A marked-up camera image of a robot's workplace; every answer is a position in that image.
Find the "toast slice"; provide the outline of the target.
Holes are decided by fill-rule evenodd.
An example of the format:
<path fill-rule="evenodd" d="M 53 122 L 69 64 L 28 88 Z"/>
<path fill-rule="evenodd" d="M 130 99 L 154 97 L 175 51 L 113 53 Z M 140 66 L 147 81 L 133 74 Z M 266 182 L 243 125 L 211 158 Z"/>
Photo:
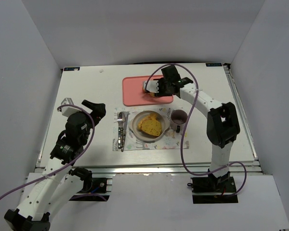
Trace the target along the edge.
<path fill-rule="evenodd" d="M 155 116 L 147 116 L 140 125 L 140 130 L 148 135 L 158 137 L 162 131 L 162 125 Z"/>

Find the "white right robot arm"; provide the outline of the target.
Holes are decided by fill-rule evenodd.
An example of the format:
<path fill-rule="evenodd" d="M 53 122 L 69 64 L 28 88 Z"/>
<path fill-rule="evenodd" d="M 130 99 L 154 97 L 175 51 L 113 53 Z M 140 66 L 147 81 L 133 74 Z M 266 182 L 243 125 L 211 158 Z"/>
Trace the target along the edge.
<path fill-rule="evenodd" d="M 209 187 L 216 190 L 230 178 L 230 152 L 240 133 L 236 107 L 232 102 L 222 103 L 202 91 L 194 75 L 182 78 L 177 67 L 177 64 L 159 67 L 162 77 L 157 80 L 149 78 L 143 83 L 143 91 L 153 97 L 175 95 L 204 115 L 206 134 L 212 144 L 211 163 L 206 176 Z"/>

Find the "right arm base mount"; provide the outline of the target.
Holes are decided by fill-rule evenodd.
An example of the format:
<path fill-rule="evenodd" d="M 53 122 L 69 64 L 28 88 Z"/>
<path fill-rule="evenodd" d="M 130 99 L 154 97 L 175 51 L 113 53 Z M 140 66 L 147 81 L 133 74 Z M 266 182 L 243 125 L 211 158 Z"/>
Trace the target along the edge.
<path fill-rule="evenodd" d="M 233 177 L 217 186 L 209 177 L 194 177 L 187 183 L 192 191 L 193 204 L 237 204 L 236 184 Z"/>

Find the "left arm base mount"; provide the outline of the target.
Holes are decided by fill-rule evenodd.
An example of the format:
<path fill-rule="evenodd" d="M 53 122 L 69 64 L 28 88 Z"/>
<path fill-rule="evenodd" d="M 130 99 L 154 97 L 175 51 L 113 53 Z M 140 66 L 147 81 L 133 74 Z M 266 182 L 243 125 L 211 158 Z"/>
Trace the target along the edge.
<path fill-rule="evenodd" d="M 73 195 L 70 201 L 106 202 L 110 197 L 112 180 L 105 177 L 95 177 L 92 171 L 77 167 L 68 172 L 68 177 L 80 180 L 82 188 Z"/>

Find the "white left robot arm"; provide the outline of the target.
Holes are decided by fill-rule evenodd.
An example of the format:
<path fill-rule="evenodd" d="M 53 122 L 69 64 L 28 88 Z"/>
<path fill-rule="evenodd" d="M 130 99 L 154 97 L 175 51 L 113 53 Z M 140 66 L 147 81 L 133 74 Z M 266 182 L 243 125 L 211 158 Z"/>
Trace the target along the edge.
<path fill-rule="evenodd" d="M 67 117 L 65 129 L 58 135 L 41 176 L 30 182 L 31 192 L 16 209 L 5 213 L 4 219 L 13 231 L 49 230 L 55 213 L 90 180 L 90 171 L 72 167 L 89 148 L 106 108 L 104 103 L 87 100 L 81 104 L 91 112 L 68 98 L 57 108 Z"/>

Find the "oval speckled bread roll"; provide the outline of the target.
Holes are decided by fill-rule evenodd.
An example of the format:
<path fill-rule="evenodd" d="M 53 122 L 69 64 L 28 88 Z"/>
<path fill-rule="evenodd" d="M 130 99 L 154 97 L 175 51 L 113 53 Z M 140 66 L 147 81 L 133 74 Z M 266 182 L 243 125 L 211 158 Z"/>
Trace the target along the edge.
<path fill-rule="evenodd" d="M 144 118 L 140 120 L 140 122 L 137 124 L 137 128 L 139 130 L 142 129 L 142 125 L 145 124 L 146 127 L 148 128 L 155 128 L 157 126 L 157 113 L 151 113 L 149 115 L 146 115 Z"/>

